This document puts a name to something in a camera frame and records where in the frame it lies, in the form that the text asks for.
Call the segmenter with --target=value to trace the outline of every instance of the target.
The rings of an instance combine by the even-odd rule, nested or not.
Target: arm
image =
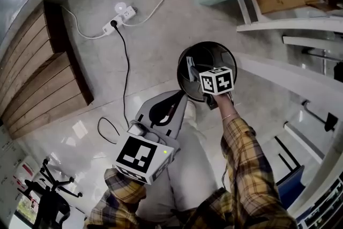
[[[146,196],[143,184],[114,168],[105,171],[105,182],[108,190],[85,221],[84,228],[138,228],[135,212],[139,201]]]
[[[241,228],[297,228],[280,202],[255,131],[240,118],[227,95],[215,100],[224,119],[221,148],[227,159],[235,224]]]

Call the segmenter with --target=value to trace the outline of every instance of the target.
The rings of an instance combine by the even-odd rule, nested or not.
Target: white tile floor
[[[39,1],[30,0],[26,8],[34,7]],[[78,17],[81,30],[86,35],[96,35],[115,15],[114,5],[119,1],[138,8],[138,16],[132,20],[136,23],[142,21],[160,0],[68,0],[68,7]],[[104,171],[112,167],[115,159],[115,145],[103,140],[97,132],[98,120],[106,116],[119,132],[125,130],[121,96],[126,61],[122,41],[117,34],[85,40],[77,34],[74,22],[67,14],[65,21],[95,100],[89,107],[26,135],[19,143],[37,161],[50,156],[65,174],[76,178],[75,184],[84,196],[67,199],[89,214],[106,188]],[[197,42],[217,41],[232,51],[285,62],[294,58],[292,51],[282,44],[279,32],[236,33],[236,26],[241,22],[236,0],[213,7],[197,5],[193,0],[166,0],[145,24],[122,28],[131,62],[125,99],[128,119],[134,118],[146,99],[178,89],[178,57],[185,48]],[[310,173],[305,173],[307,178],[304,180],[311,179],[311,171],[317,168],[310,165],[313,162],[311,156],[297,150],[299,145],[282,128],[283,123],[299,110],[300,100],[285,89],[244,71],[238,71],[234,100],[239,113],[257,131],[275,179],[280,180],[288,172],[278,157],[281,148],[273,139],[278,134],[294,151],[299,162],[309,167]],[[221,184],[225,162],[220,150],[222,129],[219,112],[210,112],[205,105],[197,104],[197,115],[198,128],[205,137],[202,145],[216,180]],[[115,140],[116,134],[108,124],[102,123],[101,129]]]

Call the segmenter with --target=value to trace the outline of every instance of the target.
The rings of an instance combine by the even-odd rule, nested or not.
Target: person
[[[114,168],[106,170],[108,190],[85,228],[297,228],[280,202],[255,131],[240,118],[226,94],[215,100],[222,117],[220,145],[230,192],[217,189],[199,132],[192,125],[195,107],[188,104],[177,138],[181,151],[175,160],[151,186]]]

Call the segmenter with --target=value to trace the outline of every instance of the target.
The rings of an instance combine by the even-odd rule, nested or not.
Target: white power strip
[[[104,25],[102,30],[105,33],[105,35],[110,35],[110,34],[112,34],[115,31],[115,29],[111,25],[111,21],[112,20],[117,21],[117,28],[119,28],[120,26],[123,25],[123,22],[128,21],[129,19],[131,19],[135,15],[136,15],[136,11],[134,10],[134,8],[132,6],[128,6],[125,9],[124,12],[122,12],[121,14],[116,15],[106,25]]]

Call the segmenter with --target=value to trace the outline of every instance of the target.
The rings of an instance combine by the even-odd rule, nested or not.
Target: blue chair
[[[296,166],[294,169],[292,169],[289,163],[284,159],[284,157],[279,154],[281,160],[290,170],[290,172],[286,176],[284,176],[280,181],[277,182],[281,202],[284,205],[285,209],[288,209],[300,196],[301,192],[303,192],[305,189],[305,186],[301,183],[301,177],[304,172],[305,166],[299,164],[299,162],[295,159],[295,157],[277,136],[275,136],[275,139],[284,149],[284,151],[289,155],[290,159]]]

